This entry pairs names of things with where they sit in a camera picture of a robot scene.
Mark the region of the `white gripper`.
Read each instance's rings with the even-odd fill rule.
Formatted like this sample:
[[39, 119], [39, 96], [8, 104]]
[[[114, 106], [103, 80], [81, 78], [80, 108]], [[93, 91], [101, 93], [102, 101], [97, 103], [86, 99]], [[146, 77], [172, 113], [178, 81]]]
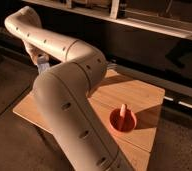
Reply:
[[45, 53], [43, 50], [35, 47], [34, 45], [28, 43], [27, 41], [23, 42], [26, 52], [29, 54], [32, 62], [34, 64], [38, 63], [38, 59], [43, 57], [45, 61], [49, 60], [49, 55]]

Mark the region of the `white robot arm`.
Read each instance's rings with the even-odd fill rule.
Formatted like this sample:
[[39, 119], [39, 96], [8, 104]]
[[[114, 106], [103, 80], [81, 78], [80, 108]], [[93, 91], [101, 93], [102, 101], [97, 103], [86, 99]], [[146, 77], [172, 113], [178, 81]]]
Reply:
[[6, 17], [7, 30], [60, 61], [34, 81], [35, 103], [75, 171], [134, 171], [87, 96], [107, 71], [103, 53], [69, 36], [44, 29], [26, 6]]

